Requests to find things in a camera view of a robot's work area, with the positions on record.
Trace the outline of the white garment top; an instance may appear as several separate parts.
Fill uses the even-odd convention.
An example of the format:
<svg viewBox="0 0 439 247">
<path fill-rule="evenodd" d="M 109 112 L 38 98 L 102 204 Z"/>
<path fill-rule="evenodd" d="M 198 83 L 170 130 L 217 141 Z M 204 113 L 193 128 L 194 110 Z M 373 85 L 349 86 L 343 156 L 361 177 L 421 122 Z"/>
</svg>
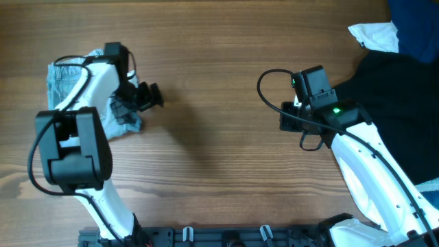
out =
<svg viewBox="0 0 439 247">
<path fill-rule="evenodd" d="M 361 47 L 369 50 L 399 53 L 397 28 L 393 22 L 359 23 L 348 27 Z"/>
</svg>

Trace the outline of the blue garment bottom right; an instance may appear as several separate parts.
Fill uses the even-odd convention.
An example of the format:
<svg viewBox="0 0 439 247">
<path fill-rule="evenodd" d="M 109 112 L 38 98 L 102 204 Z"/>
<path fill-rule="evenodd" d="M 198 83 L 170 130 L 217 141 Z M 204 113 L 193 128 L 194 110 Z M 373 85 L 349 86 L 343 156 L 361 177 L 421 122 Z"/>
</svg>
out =
<svg viewBox="0 0 439 247">
<path fill-rule="evenodd" d="M 439 209 L 439 191 L 424 191 L 421 194 L 433 207 Z"/>
</svg>

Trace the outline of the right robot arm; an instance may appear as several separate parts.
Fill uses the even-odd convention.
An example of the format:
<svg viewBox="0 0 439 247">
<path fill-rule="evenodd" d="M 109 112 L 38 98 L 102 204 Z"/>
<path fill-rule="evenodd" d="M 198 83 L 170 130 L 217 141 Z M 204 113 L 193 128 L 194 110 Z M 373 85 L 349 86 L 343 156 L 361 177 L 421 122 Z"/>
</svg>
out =
<svg viewBox="0 0 439 247">
<path fill-rule="evenodd" d="M 352 101 L 313 109 L 283 102 L 281 130 L 318 135 L 351 196 L 372 224 L 337 215 L 319 225 L 323 246 L 437 246 L 438 210 L 394 160 L 365 109 Z"/>
</svg>

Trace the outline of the dark blue garment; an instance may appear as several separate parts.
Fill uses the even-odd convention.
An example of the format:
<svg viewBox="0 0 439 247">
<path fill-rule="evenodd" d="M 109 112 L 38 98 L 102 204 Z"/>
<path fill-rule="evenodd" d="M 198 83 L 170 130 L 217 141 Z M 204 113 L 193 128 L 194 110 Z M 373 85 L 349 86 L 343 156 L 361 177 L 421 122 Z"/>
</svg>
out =
<svg viewBox="0 0 439 247">
<path fill-rule="evenodd" d="M 438 59 L 438 1 L 389 0 L 399 53 L 420 62 Z"/>
</svg>

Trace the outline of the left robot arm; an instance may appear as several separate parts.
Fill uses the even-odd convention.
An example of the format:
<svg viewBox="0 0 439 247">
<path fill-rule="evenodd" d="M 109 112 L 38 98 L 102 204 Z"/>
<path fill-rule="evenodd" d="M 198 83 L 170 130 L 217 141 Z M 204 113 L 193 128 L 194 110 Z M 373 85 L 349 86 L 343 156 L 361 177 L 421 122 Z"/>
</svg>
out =
<svg viewBox="0 0 439 247">
<path fill-rule="evenodd" d="M 87 56 L 77 67 L 81 77 L 66 99 L 37 114 L 32 148 L 40 151 L 47 182 L 61 189 L 52 195 L 77 198 L 105 245 L 151 246 L 110 179 L 112 154 L 99 112 L 112 95 L 137 111 L 162 106 L 163 98 L 156 84 L 130 83 L 125 55 Z"/>
</svg>

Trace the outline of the white red garment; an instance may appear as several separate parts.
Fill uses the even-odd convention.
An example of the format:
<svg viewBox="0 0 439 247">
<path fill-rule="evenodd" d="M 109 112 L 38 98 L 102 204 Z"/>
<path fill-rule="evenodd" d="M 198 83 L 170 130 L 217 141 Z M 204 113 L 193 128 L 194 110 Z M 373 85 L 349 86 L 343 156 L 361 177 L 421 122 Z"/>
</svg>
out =
<svg viewBox="0 0 439 247">
<path fill-rule="evenodd" d="M 386 231 L 387 227 L 379 214 L 377 207 L 366 193 L 366 190 L 354 174 L 353 170 L 342 159 L 338 160 L 338 164 L 357 208 L 371 222 L 379 225 L 382 230 Z"/>
</svg>

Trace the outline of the light blue denim shorts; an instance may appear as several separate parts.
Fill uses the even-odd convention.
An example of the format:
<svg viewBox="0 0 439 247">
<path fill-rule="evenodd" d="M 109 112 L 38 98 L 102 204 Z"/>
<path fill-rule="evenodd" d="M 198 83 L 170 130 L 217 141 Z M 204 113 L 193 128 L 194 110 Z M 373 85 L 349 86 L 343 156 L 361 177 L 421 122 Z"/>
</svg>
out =
<svg viewBox="0 0 439 247">
<path fill-rule="evenodd" d="M 136 88 L 137 79 L 126 80 L 127 76 L 128 73 L 119 75 L 117 66 L 105 57 L 103 49 L 95 49 L 86 56 L 59 59 L 48 65 L 48 109 L 65 108 L 89 78 L 91 81 L 70 109 L 95 107 L 107 139 L 139 132 L 142 119 L 135 110 L 125 107 L 116 96 L 117 90 L 125 86 Z"/>
</svg>

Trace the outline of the black garment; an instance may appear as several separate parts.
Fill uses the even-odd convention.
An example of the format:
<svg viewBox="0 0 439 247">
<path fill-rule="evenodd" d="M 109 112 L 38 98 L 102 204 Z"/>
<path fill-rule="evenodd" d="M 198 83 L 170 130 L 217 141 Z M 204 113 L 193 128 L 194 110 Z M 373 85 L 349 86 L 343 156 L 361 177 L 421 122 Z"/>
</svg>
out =
<svg viewBox="0 0 439 247">
<path fill-rule="evenodd" d="M 371 51 L 335 91 L 339 99 L 353 99 L 366 109 L 415 185 L 438 177 L 437 60 L 423 63 L 409 55 Z"/>
</svg>

